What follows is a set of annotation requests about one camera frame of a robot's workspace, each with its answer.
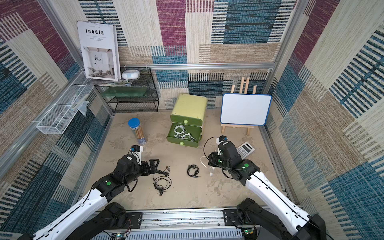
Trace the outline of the black earphones large loop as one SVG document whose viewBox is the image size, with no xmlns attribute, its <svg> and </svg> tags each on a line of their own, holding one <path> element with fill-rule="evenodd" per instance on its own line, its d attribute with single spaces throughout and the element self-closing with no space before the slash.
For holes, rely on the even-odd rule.
<svg viewBox="0 0 384 240">
<path fill-rule="evenodd" d="M 168 190 L 172 186 L 172 179 L 168 176 L 159 176 L 153 178 L 154 188 L 159 192 L 159 196 L 161 197 L 166 190 Z"/>
</svg>

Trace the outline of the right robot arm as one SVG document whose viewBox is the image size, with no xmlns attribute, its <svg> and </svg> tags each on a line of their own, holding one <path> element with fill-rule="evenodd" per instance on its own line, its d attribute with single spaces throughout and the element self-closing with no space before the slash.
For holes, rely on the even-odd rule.
<svg viewBox="0 0 384 240">
<path fill-rule="evenodd" d="M 263 210 L 255 201 L 245 199 L 237 205 L 241 223 L 259 225 L 280 240 L 325 240 L 326 223 L 318 215 L 310 215 L 279 191 L 250 160 L 241 158 L 226 136 L 214 137 L 217 151 L 206 155 L 208 164 L 220 168 L 226 178 L 240 182 L 267 206 Z"/>
</svg>

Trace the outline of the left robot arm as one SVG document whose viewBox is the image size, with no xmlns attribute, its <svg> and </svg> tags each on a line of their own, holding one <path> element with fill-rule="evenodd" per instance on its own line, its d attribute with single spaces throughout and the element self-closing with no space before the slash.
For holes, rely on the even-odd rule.
<svg viewBox="0 0 384 240">
<path fill-rule="evenodd" d="M 80 238 L 93 238 L 102 232 L 100 224 L 107 227 L 123 227 L 127 222 L 126 210 L 112 200 L 125 189 L 132 192 L 131 182 L 138 182 L 140 176 L 155 174 L 158 170 L 159 160 L 149 160 L 138 163 L 136 155 L 127 154 L 118 160 L 115 169 L 108 175 L 96 181 L 90 191 L 46 227 L 33 235 L 23 234 L 20 240 L 65 240 L 72 235 L 78 227 Z"/>
</svg>

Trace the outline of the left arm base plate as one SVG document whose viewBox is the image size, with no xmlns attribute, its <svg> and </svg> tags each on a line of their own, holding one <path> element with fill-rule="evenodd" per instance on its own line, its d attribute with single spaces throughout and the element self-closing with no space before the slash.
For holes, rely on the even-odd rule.
<svg viewBox="0 0 384 240">
<path fill-rule="evenodd" d="M 126 216 L 123 221 L 121 229 L 138 230 L 141 228 L 141 222 L 143 218 L 143 212 L 126 212 Z"/>
</svg>

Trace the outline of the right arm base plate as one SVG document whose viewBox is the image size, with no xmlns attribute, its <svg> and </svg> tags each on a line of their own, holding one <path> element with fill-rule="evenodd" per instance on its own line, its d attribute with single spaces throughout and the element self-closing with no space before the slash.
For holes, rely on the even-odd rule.
<svg viewBox="0 0 384 240">
<path fill-rule="evenodd" d="M 223 210 L 225 226 L 233 226 L 236 228 L 244 227 L 249 223 L 245 217 L 238 213 L 236 209 L 224 209 Z"/>
</svg>

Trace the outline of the black earphones small coil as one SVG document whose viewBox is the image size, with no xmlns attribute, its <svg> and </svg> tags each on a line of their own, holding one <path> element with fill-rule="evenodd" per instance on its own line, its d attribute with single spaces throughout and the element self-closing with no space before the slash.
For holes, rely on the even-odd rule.
<svg viewBox="0 0 384 240">
<path fill-rule="evenodd" d="M 167 166 L 163 171 L 156 170 L 156 173 L 168 177 L 170 175 L 170 170 L 171 170 L 171 167 Z"/>
</svg>

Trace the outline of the black earphones round coil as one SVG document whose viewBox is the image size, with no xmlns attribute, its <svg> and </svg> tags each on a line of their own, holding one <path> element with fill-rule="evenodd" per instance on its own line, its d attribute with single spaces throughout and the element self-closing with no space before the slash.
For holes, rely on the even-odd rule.
<svg viewBox="0 0 384 240">
<path fill-rule="evenodd" d="M 199 177 L 200 169 L 197 165 L 189 165 L 187 168 L 187 175 L 191 178 Z"/>
</svg>

